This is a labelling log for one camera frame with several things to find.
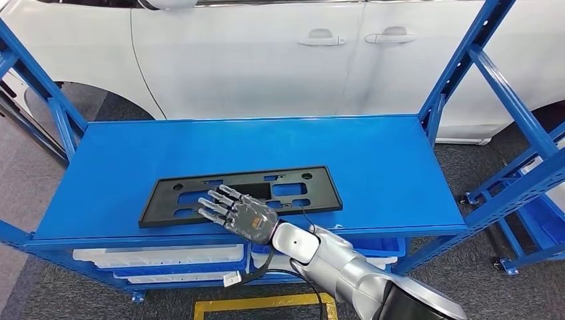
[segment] blue shelf surface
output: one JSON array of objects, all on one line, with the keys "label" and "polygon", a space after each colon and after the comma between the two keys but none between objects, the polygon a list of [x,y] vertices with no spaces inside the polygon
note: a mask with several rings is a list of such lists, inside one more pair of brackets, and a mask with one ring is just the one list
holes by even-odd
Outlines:
[{"label": "blue shelf surface", "polygon": [[[315,165],[329,168],[343,210],[308,217],[338,234],[443,235],[466,229],[414,115],[129,121],[89,124],[27,245],[242,243],[212,223],[140,229],[137,222],[160,178]],[[285,219],[309,225],[302,215]]]}]

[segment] robotic hand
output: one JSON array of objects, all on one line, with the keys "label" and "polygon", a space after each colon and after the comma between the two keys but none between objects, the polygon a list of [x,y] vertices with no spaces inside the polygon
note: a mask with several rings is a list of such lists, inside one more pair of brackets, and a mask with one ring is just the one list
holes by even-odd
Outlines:
[{"label": "robotic hand", "polygon": [[[369,319],[467,319],[460,305],[411,278],[387,273],[366,261],[351,243],[318,226],[309,231],[280,220],[277,212],[259,200],[226,185],[209,191],[217,200],[199,202],[215,213],[199,213],[229,231],[260,245],[272,245],[290,256],[290,264],[338,302]],[[237,273],[225,285],[241,281]]]}]

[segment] car window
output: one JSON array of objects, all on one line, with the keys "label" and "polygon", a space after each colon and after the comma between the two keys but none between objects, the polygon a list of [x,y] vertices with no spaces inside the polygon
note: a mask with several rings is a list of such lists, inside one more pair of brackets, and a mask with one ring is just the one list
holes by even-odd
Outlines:
[{"label": "car window", "polygon": [[70,5],[87,5],[90,7],[134,8],[136,0],[38,0],[44,3],[66,3]]}]

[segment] white car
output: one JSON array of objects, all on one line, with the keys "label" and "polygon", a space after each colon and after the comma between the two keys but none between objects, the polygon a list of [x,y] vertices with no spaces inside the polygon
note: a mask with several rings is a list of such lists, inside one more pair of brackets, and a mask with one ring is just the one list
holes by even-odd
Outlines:
[{"label": "white car", "polygon": [[[0,17],[53,80],[155,119],[416,113],[484,3],[5,1]],[[563,0],[517,0],[486,47],[532,110],[565,99],[563,16]],[[511,122],[473,67],[438,140],[486,143]]]}]

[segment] white plastic bin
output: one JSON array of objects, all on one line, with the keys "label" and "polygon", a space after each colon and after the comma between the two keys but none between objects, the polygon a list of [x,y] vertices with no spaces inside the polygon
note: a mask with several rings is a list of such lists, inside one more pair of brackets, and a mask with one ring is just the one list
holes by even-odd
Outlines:
[{"label": "white plastic bin", "polygon": [[193,245],[122,249],[76,249],[73,258],[92,261],[100,269],[224,263],[244,259],[244,245]]}]

